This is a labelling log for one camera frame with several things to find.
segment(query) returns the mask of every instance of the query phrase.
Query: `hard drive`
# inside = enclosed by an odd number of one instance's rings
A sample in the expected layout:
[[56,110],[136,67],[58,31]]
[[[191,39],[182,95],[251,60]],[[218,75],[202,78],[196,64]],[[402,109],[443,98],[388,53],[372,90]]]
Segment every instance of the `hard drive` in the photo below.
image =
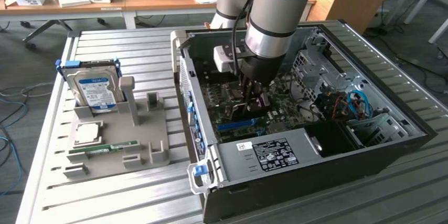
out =
[[90,106],[92,113],[116,110],[118,102],[124,102],[119,88],[119,60],[56,62],[56,69],[63,75],[74,92],[78,106]]

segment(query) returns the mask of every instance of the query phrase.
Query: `green circuit board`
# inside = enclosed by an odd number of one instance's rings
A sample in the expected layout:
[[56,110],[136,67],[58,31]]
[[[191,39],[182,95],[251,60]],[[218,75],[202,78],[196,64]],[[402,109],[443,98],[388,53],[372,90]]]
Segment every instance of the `green circuit board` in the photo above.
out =
[[215,135],[222,143],[294,130],[308,122],[298,111],[298,104],[290,96],[286,81],[279,78],[270,85],[271,108],[267,115],[256,118],[254,125],[230,130],[219,130],[219,126],[232,122],[232,108],[244,103],[239,82],[204,83],[202,91]]

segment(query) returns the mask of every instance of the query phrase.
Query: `motherboard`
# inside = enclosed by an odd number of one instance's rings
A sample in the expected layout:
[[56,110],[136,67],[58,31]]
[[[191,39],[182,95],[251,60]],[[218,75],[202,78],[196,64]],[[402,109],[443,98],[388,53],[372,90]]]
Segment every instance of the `motherboard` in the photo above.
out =
[[202,91],[216,139],[222,143],[298,129],[310,120],[298,110],[298,102],[290,94],[288,83],[276,78],[268,90],[270,110],[259,118],[235,121],[232,110],[244,104],[239,81],[215,83],[204,78]]

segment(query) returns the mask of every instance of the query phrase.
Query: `slotted metal table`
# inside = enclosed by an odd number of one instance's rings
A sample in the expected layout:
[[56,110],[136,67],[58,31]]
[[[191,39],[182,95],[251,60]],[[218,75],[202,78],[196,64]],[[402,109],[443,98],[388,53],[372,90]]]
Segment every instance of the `slotted metal table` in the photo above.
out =
[[[223,223],[439,223],[448,219],[448,109],[346,24],[319,24],[334,32],[439,136],[376,176]],[[16,223],[202,223],[200,198],[192,194],[187,179],[188,151],[170,38],[172,30],[194,28],[87,31],[67,39],[63,61],[118,57],[123,75],[135,77],[136,97],[159,91],[166,98],[172,163],[64,183],[63,146],[75,100],[58,76]],[[334,53],[335,61],[344,62]]]

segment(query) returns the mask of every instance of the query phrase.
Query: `power supply label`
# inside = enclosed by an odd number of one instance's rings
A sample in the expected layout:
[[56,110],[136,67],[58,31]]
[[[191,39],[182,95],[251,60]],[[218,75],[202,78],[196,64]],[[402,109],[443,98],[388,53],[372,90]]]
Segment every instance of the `power supply label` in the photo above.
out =
[[299,164],[286,138],[254,144],[252,147],[266,172]]
[[79,80],[79,84],[90,107],[106,110],[116,105],[114,93],[107,89],[107,78],[83,79]]

